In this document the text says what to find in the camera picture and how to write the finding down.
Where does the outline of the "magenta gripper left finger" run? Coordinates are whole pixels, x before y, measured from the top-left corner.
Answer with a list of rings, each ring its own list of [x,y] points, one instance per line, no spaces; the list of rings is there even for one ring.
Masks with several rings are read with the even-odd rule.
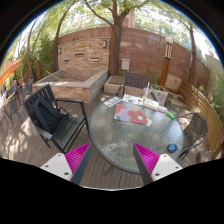
[[[91,153],[92,145],[86,143],[66,154],[57,153],[42,165],[41,169],[79,185]]]

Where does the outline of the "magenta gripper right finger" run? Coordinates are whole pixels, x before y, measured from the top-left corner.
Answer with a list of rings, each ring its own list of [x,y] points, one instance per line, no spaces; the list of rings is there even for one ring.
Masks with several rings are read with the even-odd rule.
[[[145,185],[182,169],[168,154],[157,154],[140,144],[133,144],[133,154]]]

